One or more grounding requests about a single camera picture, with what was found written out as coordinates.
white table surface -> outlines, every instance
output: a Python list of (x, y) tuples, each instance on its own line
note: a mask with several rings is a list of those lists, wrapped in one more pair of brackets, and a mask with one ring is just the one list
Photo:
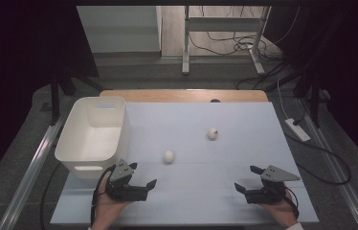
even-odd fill
[[(259, 189), (249, 166), (274, 165), (300, 175), (271, 103), (127, 103), (131, 135), (127, 163), (138, 163), (130, 181), (157, 179), (147, 201), (126, 207), (120, 225), (247, 225), (273, 222), (248, 204), (234, 183)], [(210, 127), (218, 137), (207, 136)], [(175, 161), (163, 161), (166, 150)], [(51, 223), (90, 223), (97, 181), (69, 174)], [(302, 181), (286, 182), (298, 197), (300, 222), (318, 221)]]

person's left hand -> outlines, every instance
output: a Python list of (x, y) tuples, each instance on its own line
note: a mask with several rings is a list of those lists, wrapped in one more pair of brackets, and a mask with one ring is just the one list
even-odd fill
[(133, 201), (116, 201), (111, 199), (104, 193), (105, 185), (107, 183), (107, 176), (104, 177), (98, 193), (98, 201), (96, 203), (95, 221), (92, 230), (107, 230), (111, 224), (120, 215), (120, 212)]

white wall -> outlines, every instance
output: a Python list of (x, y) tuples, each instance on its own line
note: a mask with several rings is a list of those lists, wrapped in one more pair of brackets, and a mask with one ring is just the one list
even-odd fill
[(161, 50), (161, 7), (78, 7), (92, 53)]

white plastic bin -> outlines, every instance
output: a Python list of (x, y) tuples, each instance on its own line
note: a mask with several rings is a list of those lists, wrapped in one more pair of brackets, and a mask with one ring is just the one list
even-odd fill
[(78, 178), (99, 178), (128, 150), (125, 101), (90, 97), (76, 101), (56, 147), (56, 159)]

white desk leg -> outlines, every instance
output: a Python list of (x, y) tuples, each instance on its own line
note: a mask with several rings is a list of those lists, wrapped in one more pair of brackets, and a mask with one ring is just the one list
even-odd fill
[(190, 73), (190, 58), (189, 58), (189, 6), (185, 6), (185, 43), (182, 54), (182, 74), (188, 75)]
[(265, 28), (266, 19), (268, 18), (269, 7), (263, 8), (262, 16), (260, 17), (260, 22), (257, 28), (257, 34), (255, 36), (255, 41), (253, 46), (248, 50), (250, 52), (251, 59), (257, 69), (259, 75), (264, 75), (265, 71), (263, 70), (262, 64), (260, 63), (259, 57), (257, 55), (257, 48), (262, 37), (263, 29)]

